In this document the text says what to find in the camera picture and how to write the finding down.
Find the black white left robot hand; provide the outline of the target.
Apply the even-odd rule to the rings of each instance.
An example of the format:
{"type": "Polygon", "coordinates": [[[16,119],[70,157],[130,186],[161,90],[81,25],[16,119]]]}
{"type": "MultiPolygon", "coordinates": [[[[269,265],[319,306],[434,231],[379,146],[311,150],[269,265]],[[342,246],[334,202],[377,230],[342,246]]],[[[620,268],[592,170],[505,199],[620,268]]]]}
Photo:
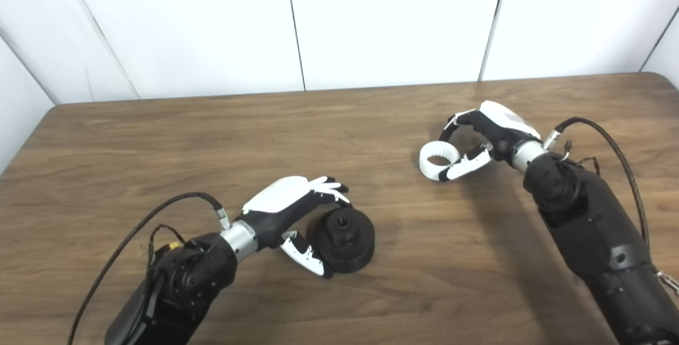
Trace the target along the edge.
{"type": "Polygon", "coordinates": [[[245,203],[237,221],[252,229],[256,251],[281,248],[306,270],[329,279],[333,277],[332,268],[318,255],[313,244],[292,227],[320,205],[351,207],[347,192],[349,188],[333,177],[280,178],[245,203]]]}

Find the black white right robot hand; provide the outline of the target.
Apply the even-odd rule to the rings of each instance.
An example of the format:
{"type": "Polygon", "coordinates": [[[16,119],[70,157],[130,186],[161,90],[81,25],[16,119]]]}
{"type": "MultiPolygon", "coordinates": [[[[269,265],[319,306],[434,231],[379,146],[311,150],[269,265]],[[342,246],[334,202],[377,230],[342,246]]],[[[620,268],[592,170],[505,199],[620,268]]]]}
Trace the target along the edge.
{"type": "Polygon", "coordinates": [[[531,124],[509,108],[490,100],[483,101],[476,109],[450,117],[434,144],[434,156],[444,157],[449,161],[448,166],[433,169],[429,176],[440,182],[473,173],[492,160],[505,161],[524,174],[529,164],[546,154],[541,136],[531,124]],[[461,156],[458,149],[449,144],[453,132],[460,126],[471,126],[487,142],[461,156]]]}

